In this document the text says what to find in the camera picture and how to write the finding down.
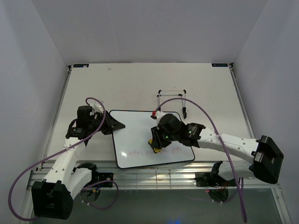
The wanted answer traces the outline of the black framed whiteboard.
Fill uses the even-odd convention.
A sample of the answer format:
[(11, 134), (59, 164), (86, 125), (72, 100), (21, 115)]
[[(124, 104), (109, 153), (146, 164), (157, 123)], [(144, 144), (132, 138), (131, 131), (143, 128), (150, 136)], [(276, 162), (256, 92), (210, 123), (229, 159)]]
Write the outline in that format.
[(161, 152), (154, 153), (148, 144), (152, 138), (150, 129), (156, 125), (150, 117), (151, 111), (111, 110), (110, 115), (125, 125), (125, 128), (112, 133), (118, 168), (157, 166), (195, 159), (193, 149), (178, 142), (172, 142)]

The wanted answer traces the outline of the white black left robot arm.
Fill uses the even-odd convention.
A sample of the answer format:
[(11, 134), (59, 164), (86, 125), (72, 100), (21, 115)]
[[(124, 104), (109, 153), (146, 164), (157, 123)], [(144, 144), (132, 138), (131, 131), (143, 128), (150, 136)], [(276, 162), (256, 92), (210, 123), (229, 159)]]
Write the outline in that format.
[(95, 192), (102, 186), (111, 187), (113, 178), (99, 173), (96, 164), (88, 162), (77, 166), (76, 163), (92, 133), (110, 135), (124, 128), (123, 123), (97, 106), (80, 106), (77, 118), (68, 127), (63, 152), (47, 175), (31, 187), (35, 216), (67, 219), (72, 212), (74, 198), (83, 188), (92, 187), (91, 192)]

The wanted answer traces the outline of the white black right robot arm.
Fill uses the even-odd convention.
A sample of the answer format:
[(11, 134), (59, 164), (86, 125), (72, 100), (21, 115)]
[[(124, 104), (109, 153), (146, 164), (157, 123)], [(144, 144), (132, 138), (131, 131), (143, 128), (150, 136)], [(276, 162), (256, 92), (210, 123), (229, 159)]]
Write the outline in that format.
[(217, 161), (209, 173), (197, 178), (204, 186), (220, 186), (235, 178), (255, 177), (276, 184), (284, 155), (272, 138), (246, 139), (217, 134), (201, 124), (185, 124), (170, 113), (157, 111), (151, 115), (157, 124), (151, 128), (149, 145), (155, 153), (179, 142), (187, 147), (211, 149), (239, 158), (238, 161)]

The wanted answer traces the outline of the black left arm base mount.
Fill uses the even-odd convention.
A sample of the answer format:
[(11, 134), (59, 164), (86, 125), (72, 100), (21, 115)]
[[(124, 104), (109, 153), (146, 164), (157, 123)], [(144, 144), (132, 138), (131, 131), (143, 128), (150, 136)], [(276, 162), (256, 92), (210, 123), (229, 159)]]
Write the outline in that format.
[[(97, 182), (103, 182), (103, 181), (113, 181), (114, 180), (114, 174), (113, 173), (99, 173), (95, 172), (92, 175), (91, 184), (95, 184)], [(113, 183), (110, 182), (104, 182), (97, 184), (95, 188), (110, 188), (113, 186)]]

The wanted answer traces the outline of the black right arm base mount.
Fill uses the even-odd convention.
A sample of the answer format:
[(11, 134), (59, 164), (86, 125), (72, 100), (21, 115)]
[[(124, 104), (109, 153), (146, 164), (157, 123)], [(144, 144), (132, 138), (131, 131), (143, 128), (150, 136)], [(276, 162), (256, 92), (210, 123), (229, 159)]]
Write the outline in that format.
[(210, 172), (200, 174), (199, 172), (195, 173), (194, 180), (196, 181), (197, 187), (211, 187), (215, 189), (209, 189), (208, 195), (212, 201), (216, 203), (228, 203), (234, 199), (238, 194), (238, 190), (234, 192), (232, 196), (229, 195), (228, 187), (236, 187), (235, 179), (232, 177), (229, 180), (219, 176), (219, 169), (221, 165), (228, 164), (229, 171), (231, 167), (229, 162), (217, 161)]

